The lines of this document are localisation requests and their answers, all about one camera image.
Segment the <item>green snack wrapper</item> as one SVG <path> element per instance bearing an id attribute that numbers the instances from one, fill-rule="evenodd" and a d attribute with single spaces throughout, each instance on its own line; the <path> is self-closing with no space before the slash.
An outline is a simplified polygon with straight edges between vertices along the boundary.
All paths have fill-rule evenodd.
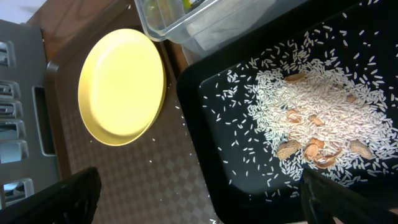
<path id="1" fill-rule="evenodd" d="M 185 12 L 190 12 L 198 7 L 204 0 L 182 0 Z"/>

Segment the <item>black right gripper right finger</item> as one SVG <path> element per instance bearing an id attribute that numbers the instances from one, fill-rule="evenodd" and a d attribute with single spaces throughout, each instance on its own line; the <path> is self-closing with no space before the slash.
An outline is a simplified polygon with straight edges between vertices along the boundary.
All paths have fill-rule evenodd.
<path id="1" fill-rule="evenodd" d="M 311 169 L 300 179 L 300 202 L 308 223 L 397 223 L 397 215 Z"/>

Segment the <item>yellow plate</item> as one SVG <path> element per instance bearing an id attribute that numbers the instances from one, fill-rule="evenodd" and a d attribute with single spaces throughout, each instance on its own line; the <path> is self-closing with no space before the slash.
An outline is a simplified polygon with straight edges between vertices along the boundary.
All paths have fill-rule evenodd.
<path id="1" fill-rule="evenodd" d="M 78 83 L 78 106 L 89 133 L 109 146 L 141 137 L 165 100 L 165 67 L 154 43 L 142 32 L 118 29 L 89 52 Z"/>

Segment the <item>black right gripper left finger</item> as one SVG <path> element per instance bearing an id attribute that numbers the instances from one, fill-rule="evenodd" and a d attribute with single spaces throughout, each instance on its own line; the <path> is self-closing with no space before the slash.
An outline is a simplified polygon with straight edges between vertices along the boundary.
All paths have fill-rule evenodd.
<path id="1" fill-rule="evenodd" d="M 1 223 L 90 224 L 100 192 L 98 169 L 89 167 L 2 209 Z"/>

